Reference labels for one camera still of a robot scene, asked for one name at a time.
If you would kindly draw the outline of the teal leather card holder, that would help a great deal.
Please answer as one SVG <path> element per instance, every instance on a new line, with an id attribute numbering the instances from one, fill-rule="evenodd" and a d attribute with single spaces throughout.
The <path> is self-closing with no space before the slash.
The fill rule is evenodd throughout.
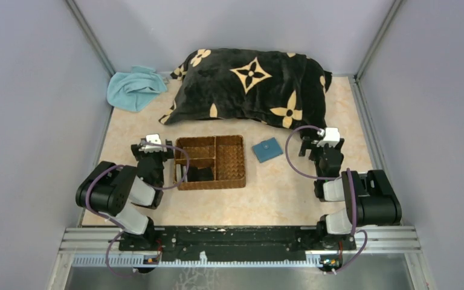
<path id="1" fill-rule="evenodd" d="M 283 154 L 279 142 L 274 137 L 253 145 L 252 150 L 259 163 L 264 163 Z"/>

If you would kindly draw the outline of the woven brown divided basket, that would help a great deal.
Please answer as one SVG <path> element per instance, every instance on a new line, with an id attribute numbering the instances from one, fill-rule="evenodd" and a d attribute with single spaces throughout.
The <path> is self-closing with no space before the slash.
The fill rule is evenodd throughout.
<path id="1" fill-rule="evenodd" d="M 214 181 L 183 182 L 179 190 L 238 189 L 246 186 L 244 140 L 241 135 L 218 135 L 209 137 L 181 137 L 176 147 L 186 151 L 189 159 L 179 151 L 175 153 L 173 182 L 176 181 L 176 165 L 211 167 Z"/>

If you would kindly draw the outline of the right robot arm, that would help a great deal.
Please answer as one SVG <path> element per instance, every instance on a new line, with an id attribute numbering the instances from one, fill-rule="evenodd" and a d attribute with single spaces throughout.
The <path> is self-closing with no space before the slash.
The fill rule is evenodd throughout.
<path id="1" fill-rule="evenodd" d="M 345 205 L 335 213 L 323 215 L 317 223 L 316 241 L 324 249 L 343 245 L 352 230 L 367 225 L 399 225 L 402 218 L 401 205 L 385 171 L 342 170 L 343 143 L 343 138 L 325 143 L 303 137 L 299 151 L 299 156 L 311 152 L 309 159 L 317 174 L 315 196 L 321 202 Z"/>

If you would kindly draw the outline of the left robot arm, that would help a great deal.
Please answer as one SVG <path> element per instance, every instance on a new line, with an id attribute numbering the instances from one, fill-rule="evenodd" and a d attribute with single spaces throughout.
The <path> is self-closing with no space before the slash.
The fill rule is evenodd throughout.
<path id="1" fill-rule="evenodd" d="M 174 157 L 173 143 L 151 134 L 130 148 L 138 164 L 100 162 L 79 185 L 76 204 L 119 227 L 120 250 L 158 250 L 160 234 L 152 218 L 138 209 L 160 205 L 166 189 L 164 163 Z"/>

